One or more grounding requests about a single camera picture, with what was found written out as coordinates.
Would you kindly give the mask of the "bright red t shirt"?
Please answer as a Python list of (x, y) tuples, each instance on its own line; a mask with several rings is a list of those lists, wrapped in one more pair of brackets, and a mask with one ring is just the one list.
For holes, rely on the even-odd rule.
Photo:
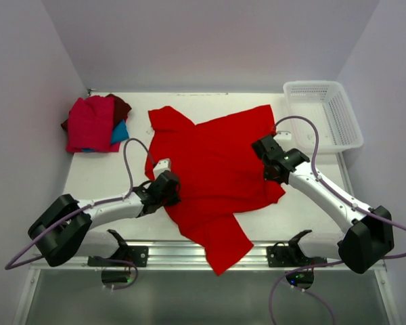
[(179, 177), (180, 201), (166, 207), (181, 235), (205, 250), (206, 260), (220, 276), (253, 247), (235, 214), (278, 203), (285, 194), (266, 181), (264, 166), (252, 143), (270, 135), (275, 125), (266, 104), (195, 124), (171, 106), (148, 112), (154, 130), (145, 174), (154, 178), (153, 163), (171, 161)]

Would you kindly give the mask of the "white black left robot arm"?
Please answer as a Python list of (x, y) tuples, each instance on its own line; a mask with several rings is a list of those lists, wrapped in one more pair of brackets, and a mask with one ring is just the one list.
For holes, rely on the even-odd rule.
[(180, 181), (164, 171), (132, 192), (98, 201), (59, 196), (30, 226), (28, 236), (49, 266), (57, 267), (73, 257), (110, 258), (123, 252), (125, 241), (116, 231), (96, 232), (95, 228), (122, 219), (136, 219), (155, 213), (161, 207), (177, 204)]

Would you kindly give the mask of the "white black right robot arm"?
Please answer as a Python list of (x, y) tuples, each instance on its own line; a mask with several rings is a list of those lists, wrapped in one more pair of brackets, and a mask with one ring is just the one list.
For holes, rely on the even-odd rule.
[(302, 192), (327, 213), (339, 232), (319, 234), (303, 230), (268, 252), (282, 265), (306, 266), (339, 259), (352, 271), (363, 274), (394, 248), (392, 217), (382, 206), (373, 209), (351, 197), (322, 175), (309, 157), (294, 148), (285, 151), (268, 135), (252, 144), (264, 165), (268, 181), (286, 184)]

